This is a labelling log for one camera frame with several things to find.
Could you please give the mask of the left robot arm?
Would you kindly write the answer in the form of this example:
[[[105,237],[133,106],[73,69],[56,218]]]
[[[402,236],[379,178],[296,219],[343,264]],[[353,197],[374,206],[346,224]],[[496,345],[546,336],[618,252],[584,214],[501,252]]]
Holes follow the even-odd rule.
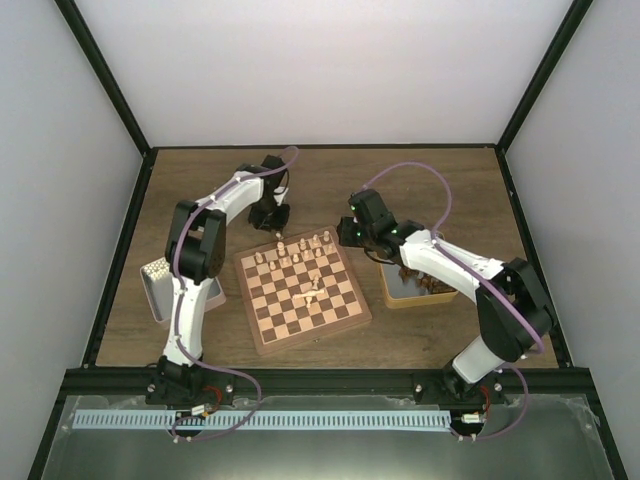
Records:
[[[178,202],[165,247],[173,289],[170,333],[156,363],[148,394],[152,404],[191,404],[204,393],[202,329],[207,297],[225,262],[227,226],[244,210],[256,230],[280,233],[288,167],[281,155],[243,164],[213,193]]]

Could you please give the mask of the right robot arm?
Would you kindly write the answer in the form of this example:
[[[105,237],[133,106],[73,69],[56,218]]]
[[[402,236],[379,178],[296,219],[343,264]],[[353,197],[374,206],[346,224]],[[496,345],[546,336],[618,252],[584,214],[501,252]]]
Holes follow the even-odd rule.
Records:
[[[338,224],[342,246],[426,274],[476,305],[479,336],[443,368],[444,389],[451,400],[468,402],[488,374],[544,350],[542,337],[557,325],[557,314],[529,262],[482,257],[417,222],[397,222],[373,189],[352,194],[349,206],[352,215]]]

